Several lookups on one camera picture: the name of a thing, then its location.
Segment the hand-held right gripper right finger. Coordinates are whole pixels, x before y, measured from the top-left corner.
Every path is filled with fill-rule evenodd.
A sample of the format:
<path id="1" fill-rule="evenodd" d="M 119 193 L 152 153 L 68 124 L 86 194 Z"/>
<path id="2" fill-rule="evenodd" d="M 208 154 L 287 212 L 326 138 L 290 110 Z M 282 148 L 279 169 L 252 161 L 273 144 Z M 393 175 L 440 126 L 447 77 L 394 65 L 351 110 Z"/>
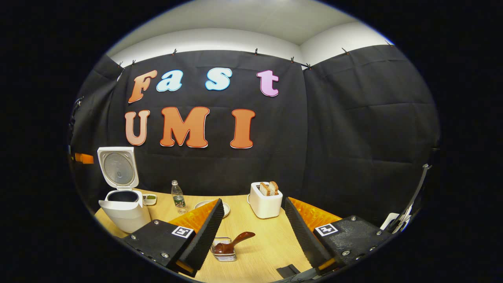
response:
<path id="1" fill-rule="evenodd" d="M 291 197 L 285 201 L 285 213 L 319 275 L 365 259 L 392 236 L 361 217 L 341 218 Z"/>

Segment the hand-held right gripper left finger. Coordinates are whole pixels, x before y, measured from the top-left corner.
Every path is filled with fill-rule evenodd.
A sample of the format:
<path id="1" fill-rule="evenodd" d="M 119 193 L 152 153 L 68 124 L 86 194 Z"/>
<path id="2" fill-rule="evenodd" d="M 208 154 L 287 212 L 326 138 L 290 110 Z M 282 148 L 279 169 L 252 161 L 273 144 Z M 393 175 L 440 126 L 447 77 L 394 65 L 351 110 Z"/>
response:
<path id="1" fill-rule="evenodd" d="M 223 202 L 216 199 L 169 222 L 153 220 L 122 241 L 159 265 L 194 277 L 223 217 Z"/>

